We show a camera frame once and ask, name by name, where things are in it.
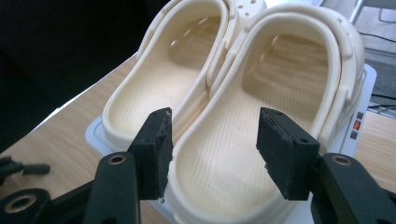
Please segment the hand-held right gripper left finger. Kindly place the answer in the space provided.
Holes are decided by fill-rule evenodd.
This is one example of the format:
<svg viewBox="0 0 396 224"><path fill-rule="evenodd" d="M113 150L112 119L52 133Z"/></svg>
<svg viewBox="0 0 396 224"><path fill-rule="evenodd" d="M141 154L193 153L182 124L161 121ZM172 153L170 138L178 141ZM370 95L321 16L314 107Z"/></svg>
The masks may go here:
<svg viewBox="0 0 396 224"><path fill-rule="evenodd" d="M163 197L173 159L172 109L150 113L128 151L134 155L140 200Z"/></svg>

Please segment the grey two-tier shoe rack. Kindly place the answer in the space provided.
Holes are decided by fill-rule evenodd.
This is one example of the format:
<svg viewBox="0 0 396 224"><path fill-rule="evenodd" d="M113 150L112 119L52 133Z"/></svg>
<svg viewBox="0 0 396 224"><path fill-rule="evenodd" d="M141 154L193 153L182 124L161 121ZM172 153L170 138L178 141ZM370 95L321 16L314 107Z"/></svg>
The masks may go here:
<svg viewBox="0 0 396 224"><path fill-rule="evenodd" d="M349 157L354 156L366 111L370 105L375 79L376 71L366 63L363 72L362 94L358 106L353 117L343 126L341 132L335 136L333 143L328 148L329 153L340 153L348 155ZM103 156L115 152L106 140L101 117L97 117L88 126L85 132L85 138L86 141ZM279 213L272 212L271 217L273 220L268 221L267 224L314 224L310 213L311 199L312 196L309 196L308 200L303 202L287 203L286 201L282 201L283 205L289 207L288 212L285 213L283 217L281 217ZM163 203L160 203L158 200L148 200L148 204L156 209L166 221L169 221L171 224L177 224L173 215L173 208L168 202L168 199L165 199Z"/></svg>

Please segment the white metal table frame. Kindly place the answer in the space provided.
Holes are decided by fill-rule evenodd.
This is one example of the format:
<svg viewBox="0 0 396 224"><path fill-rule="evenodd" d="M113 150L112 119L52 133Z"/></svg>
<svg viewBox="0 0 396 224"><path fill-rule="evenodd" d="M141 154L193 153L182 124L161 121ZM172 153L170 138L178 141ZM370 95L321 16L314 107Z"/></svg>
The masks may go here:
<svg viewBox="0 0 396 224"><path fill-rule="evenodd" d="M355 24L364 7L376 7L396 10L396 0L356 0L349 21Z"/></svg>

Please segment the black curtain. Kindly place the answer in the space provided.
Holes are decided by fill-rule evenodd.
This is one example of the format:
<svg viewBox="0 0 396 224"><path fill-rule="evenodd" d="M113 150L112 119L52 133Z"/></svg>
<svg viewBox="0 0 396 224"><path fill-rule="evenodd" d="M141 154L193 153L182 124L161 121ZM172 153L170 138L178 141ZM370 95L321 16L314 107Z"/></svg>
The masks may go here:
<svg viewBox="0 0 396 224"><path fill-rule="evenodd" d="M0 0L0 153L138 49L169 0Z"/></svg>

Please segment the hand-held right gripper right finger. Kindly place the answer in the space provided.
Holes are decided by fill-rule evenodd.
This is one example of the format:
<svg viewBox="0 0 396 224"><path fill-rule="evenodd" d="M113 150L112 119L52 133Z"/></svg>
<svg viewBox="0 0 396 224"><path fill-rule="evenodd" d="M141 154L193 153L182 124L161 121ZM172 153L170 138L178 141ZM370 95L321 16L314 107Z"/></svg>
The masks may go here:
<svg viewBox="0 0 396 224"><path fill-rule="evenodd" d="M256 148L285 200L306 201L320 143L283 112L262 107Z"/></svg>

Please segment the cream clog shoe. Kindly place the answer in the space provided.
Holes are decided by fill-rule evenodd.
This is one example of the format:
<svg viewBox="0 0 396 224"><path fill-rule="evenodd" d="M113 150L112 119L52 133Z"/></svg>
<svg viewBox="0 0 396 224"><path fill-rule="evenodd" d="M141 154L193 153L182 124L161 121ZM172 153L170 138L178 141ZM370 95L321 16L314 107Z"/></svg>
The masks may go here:
<svg viewBox="0 0 396 224"><path fill-rule="evenodd" d="M256 148L260 111L285 113L327 151L361 95L364 48L326 7L281 5L239 33L209 102L174 148L167 198L184 224L282 224L283 199Z"/></svg>
<svg viewBox="0 0 396 224"><path fill-rule="evenodd" d="M209 100L237 22L234 0L171 0L159 11L104 108L113 149L127 149L148 115L163 107L173 110L176 133L190 125Z"/></svg>

